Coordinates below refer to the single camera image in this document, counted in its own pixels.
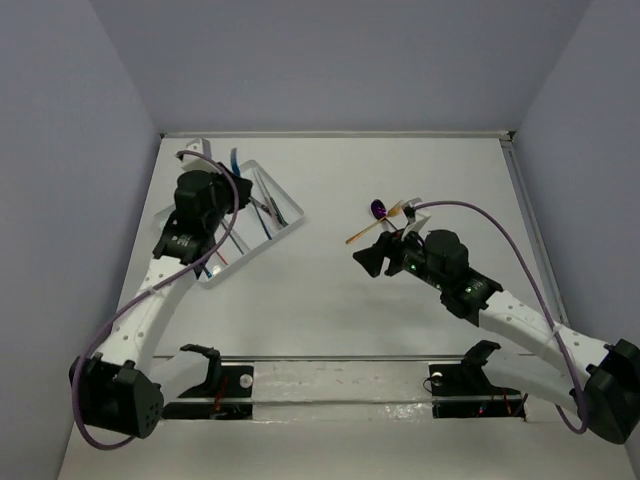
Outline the dark grey chopstick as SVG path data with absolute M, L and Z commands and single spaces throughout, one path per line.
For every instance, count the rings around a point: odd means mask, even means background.
M 244 255 L 245 254 L 245 250 L 242 248 L 240 241 L 236 238 L 234 233 L 230 234 L 230 239 L 232 240 L 232 242 L 234 243 L 234 245 L 236 246 L 236 248 L 238 249 L 240 254 Z

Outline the gold spoon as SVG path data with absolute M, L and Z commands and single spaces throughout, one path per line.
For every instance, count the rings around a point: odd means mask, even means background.
M 403 202 L 399 201 L 395 205 L 393 205 L 390 209 L 387 209 L 387 217 L 390 218 L 390 217 L 394 217 L 394 216 L 398 215 L 402 211 L 402 205 L 403 205 Z M 371 225 L 365 227 L 361 231 L 359 231 L 356 234 L 354 234 L 351 237 L 349 237 L 345 241 L 345 243 L 347 245 L 352 244 L 353 242 L 357 241 L 359 238 L 361 238 L 363 235 L 365 235 L 366 233 L 368 233 L 369 231 L 371 231 L 372 229 L 374 229 L 376 226 L 378 226 L 381 223 L 383 223 L 381 220 L 376 220 L 375 219 L 375 221 Z

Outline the orange chopstick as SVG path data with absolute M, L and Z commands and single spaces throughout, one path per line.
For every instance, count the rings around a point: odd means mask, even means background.
M 224 265 L 228 265 L 227 260 L 223 257 L 223 255 L 219 252 L 216 252 L 217 257 L 221 260 Z

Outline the pink handled knife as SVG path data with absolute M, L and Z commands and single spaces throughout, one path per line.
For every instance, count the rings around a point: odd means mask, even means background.
M 271 210 L 272 210 L 272 212 L 274 214 L 274 217 L 275 217 L 276 221 L 278 222 L 278 224 L 283 225 L 282 217 L 281 217 L 279 209 L 278 209 L 278 207 L 277 207 L 277 205 L 276 205 L 276 203 L 274 201 L 274 198 L 271 197 L 271 196 L 268 196 L 268 203 L 270 205 L 270 208 L 271 208 Z

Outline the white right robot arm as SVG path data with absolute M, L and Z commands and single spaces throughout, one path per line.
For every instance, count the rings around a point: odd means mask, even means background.
M 460 368 L 462 384 L 482 392 L 506 385 L 576 414 L 587 430 L 623 444 L 639 424 L 639 349 L 582 335 L 546 319 L 498 282 L 469 265 L 469 252 L 448 230 L 426 237 L 384 232 L 353 255 L 373 278 L 406 272 L 434 287 L 453 316 L 500 335 L 531 353 L 529 360 L 482 343 Z

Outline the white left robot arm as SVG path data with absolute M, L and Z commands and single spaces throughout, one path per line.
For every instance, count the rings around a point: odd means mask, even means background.
M 151 363 L 177 306 L 228 237 L 216 233 L 222 220 L 237 216 L 251 190 L 250 180 L 224 166 L 178 177 L 174 209 L 136 297 L 70 367 L 74 421 L 92 447 L 109 451 L 144 439 L 180 395 L 209 395 L 224 387 L 220 353 L 213 347 L 187 344 L 166 364 Z

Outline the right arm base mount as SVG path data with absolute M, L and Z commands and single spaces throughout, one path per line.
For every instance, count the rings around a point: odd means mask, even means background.
M 432 397 L 436 419 L 526 419 L 524 405 L 528 396 L 497 387 L 485 375 L 487 360 L 499 349 L 498 343 L 482 340 L 458 363 L 429 366 L 422 386 Z

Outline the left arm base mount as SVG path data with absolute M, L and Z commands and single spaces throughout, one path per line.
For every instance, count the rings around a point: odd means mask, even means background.
M 163 420 L 240 421 L 253 418 L 254 365 L 219 360 L 213 378 L 191 387 L 163 410 Z

